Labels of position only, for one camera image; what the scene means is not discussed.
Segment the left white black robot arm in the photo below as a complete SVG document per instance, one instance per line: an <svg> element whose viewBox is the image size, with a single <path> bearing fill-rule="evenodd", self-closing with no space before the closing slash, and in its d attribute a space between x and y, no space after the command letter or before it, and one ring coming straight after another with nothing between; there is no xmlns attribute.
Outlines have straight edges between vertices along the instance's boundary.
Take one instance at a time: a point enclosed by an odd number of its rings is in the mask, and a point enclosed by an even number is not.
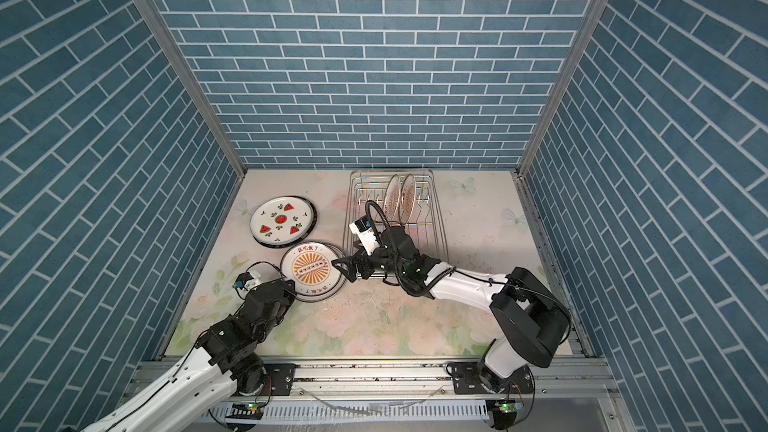
<svg viewBox="0 0 768 432"><path fill-rule="evenodd" d="M283 322L295 299L292 280L256 286L235 313L203 331L175 365L85 429L181 431L236 393L260 393L270 380L256 348Z"/></svg>

